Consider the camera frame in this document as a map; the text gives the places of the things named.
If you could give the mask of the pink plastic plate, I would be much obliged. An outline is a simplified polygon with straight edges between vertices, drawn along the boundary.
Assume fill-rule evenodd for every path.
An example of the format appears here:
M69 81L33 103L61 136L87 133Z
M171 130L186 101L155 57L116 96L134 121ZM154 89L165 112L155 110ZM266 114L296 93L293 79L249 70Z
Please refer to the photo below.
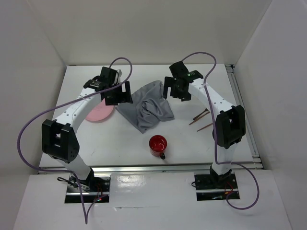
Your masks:
M114 105L106 105L105 99L99 103L85 118L89 122L101 122L107 119L115 109Z

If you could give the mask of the grey cloth placemat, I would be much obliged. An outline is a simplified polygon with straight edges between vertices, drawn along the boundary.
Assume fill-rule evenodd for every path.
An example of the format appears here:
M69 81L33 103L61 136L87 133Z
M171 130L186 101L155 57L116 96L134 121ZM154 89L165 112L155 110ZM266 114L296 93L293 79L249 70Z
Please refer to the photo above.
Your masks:
M169 102L163 98L163 83L153 81L131 95L133 103L121 103L116 110L142 134L159 122L174 120Z

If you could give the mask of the red mug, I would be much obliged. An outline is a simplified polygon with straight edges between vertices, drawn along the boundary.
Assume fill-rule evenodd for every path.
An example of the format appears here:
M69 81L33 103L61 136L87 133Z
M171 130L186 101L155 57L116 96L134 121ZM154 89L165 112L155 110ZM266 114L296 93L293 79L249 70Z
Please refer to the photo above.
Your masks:
M165 151L167 148L167 140L161 135L154 135L149 140L150 153L162 160L165 160Z

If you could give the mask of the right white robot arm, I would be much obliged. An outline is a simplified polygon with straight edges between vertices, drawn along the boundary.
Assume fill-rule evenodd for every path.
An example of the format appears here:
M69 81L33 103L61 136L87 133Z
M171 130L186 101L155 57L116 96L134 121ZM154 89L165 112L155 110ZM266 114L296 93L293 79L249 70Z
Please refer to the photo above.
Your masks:
M182 101L196 97L213 119L214 162L210 167L209 182L219 188L230 179L231 163L238 143L246 134L245 110L233 105L206 83L197 70L189 71L183 61L170 67L171 77L165 77L163 97Z

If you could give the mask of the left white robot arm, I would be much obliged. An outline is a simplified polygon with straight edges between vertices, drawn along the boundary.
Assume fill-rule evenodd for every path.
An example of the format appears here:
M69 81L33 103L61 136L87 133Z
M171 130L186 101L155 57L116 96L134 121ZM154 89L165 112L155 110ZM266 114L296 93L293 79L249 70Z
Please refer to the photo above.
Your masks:
M78 177L77 185L84 191L95 189L103 180L94 176L91 167L79 155L76 137L78 128L88 114L102 101L106 105L131 103L130 83L121 86L121 70L103 67L98 76L88 80L78 96L78 101L54 120L42 124L42 151L61 163Z

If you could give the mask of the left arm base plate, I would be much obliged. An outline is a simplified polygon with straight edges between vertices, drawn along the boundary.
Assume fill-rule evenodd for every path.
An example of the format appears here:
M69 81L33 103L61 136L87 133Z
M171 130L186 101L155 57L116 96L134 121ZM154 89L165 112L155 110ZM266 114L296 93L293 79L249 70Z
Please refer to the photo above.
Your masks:
M95 185L94 188L89 188L81 184L83 201L86 204L90 204L96 200L97 203L108 203L109 202L109 191L110 191L110 175L103 175L100 177L100 182ZM70 176L68 179L58 177L57 180L62 183L66 183L66 195L65 204L79 204L81 203L80 191L77 185L76 179Z

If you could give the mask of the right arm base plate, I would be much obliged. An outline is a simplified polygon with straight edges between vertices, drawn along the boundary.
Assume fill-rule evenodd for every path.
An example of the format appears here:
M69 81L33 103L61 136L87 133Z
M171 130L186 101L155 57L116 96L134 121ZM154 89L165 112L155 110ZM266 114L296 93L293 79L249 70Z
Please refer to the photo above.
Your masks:
M191 186L196 189L197 201L216 201L240 199L236 176L234 173L225 181L214 184L209 174L196 174Z

